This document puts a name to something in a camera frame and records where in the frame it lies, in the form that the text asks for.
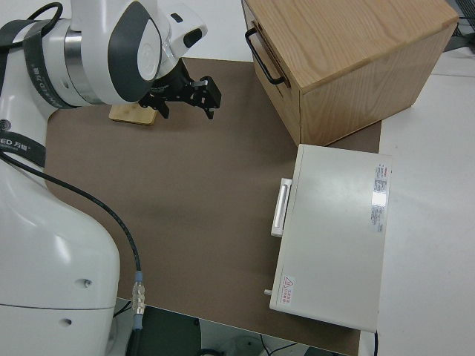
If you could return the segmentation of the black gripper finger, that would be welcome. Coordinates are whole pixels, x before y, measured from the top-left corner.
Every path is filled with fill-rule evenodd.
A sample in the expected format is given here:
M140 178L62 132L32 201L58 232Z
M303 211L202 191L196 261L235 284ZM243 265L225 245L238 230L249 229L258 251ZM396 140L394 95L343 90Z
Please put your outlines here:
M222 94L210 76L204 76L197 85L197 106L202 108L208 119L213 119L214 112L220 108Z
M142 108L152 108L153 110L158 111L164 119L169 118L169 107L166 102L158 96L148 93L141 98L139 105Z

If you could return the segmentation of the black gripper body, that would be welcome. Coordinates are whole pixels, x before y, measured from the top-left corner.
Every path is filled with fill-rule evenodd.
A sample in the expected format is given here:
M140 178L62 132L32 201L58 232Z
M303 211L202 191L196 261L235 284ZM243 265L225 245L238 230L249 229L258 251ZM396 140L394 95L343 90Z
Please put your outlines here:
M188 72L182 59L179 59L175 67L165 76L154 81L148 93L162 98L165 102L186 102L197 106L194 99L197 87Z

